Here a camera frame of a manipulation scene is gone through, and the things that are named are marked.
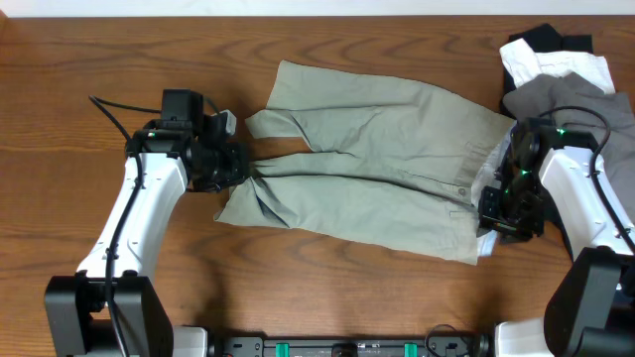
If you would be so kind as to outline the khaki grey shorts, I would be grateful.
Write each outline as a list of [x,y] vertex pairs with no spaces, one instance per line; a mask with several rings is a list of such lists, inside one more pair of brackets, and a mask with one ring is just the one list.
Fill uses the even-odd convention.
[[217,221],[477,262],[476,204],[509,117],[432,84],[282,61],[246,125],[308,148],[255,161]]

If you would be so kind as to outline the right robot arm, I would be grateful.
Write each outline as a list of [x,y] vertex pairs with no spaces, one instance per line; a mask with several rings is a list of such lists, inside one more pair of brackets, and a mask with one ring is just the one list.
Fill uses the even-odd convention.
[[572,265],[543,316],[496,326],[496,356],[631,356],[634,226],[603,170],[589,132],[530,118],[511,130],[495,178],[483,189],[479,225],[516,241],[544,231],[552,207]]

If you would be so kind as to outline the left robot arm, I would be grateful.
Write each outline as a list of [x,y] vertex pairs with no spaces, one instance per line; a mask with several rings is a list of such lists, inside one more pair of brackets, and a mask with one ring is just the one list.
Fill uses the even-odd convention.
[[107,222],[71,276],[54,276],[45,308],[59,356],[213,356],[203,327],[171,323],[153,287],[167,226],[187,192],[220,192],[249,175],[237,119],[210,98],[166,89],[161,109],[126,133],[125,176]]

